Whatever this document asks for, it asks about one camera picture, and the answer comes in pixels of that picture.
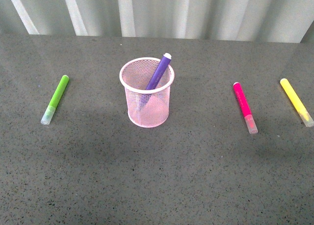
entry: yellow marker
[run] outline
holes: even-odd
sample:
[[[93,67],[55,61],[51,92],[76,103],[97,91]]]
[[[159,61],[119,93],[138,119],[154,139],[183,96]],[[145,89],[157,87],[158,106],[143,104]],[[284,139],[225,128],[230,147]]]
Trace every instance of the yellow marker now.
[[[304,105],[302,104],[298,95],[293,90],[289,81],[287,79],[281,79],[280,84],[283,87],[283,89],[285,90],[286,94],[288,95],[290,101],[293,103],[296,111],[298,111],[298,113],[299,113],[301,119],[303,120],[305,126],[313,127],[314,126],[313,119],[311,118],[310,114],[308,113],[308,111],[306,110]]]

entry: pink mesh pen holder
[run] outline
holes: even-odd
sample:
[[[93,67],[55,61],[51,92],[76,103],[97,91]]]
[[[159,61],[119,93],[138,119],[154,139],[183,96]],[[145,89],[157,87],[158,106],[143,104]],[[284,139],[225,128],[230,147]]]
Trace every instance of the pink mesh pen holder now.
[[[126,63],[120,71],[129,118],[140,127],[157,127],[169,115],[170,85],[175,77],[172,67],[168,65],[156,89],[145,90],[159,62],[157,58],[138,58]]]

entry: corrugated metal wall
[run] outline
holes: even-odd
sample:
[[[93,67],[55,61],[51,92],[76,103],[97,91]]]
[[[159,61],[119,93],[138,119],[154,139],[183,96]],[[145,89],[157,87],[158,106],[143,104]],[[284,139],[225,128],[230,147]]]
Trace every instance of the corrugated metal wall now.
[[[314,41],[314,0],[0,0],[0,8],[0,33]]]

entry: clear marker cap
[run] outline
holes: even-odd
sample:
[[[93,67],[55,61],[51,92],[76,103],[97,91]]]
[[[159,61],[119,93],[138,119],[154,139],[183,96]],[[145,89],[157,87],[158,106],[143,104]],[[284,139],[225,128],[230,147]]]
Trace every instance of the clear marker cap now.
[[[247,126],[247,129],[249,130],[250,134],[256,134],[256,133],[259,132],[257,130],[257,127],[256,127],[255,121],[253,119],[253,116],[251,114],[245,116],[244,119],[245,119],[246,126]]]
[[[48,106],[40,122],[44,125],[50,124],[54,112],[55,107]]]
[[[299,115],[301,119],[303,120],[305,126],[307,127],[313,127],[314,126],[314,121],[310,114],[307,112],[307,110],[303,110],[301,113],[299,112]]]

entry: speckled surface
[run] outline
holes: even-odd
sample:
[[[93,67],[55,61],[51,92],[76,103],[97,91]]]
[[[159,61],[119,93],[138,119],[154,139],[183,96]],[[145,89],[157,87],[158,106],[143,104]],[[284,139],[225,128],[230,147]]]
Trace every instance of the speckled surface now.
[[[119,71],[165,52],[169,118],[137,127]],[[314,44],[1,35],[0,224],[313,224],[314,128],[279,85],[314,117],[313,71]]]

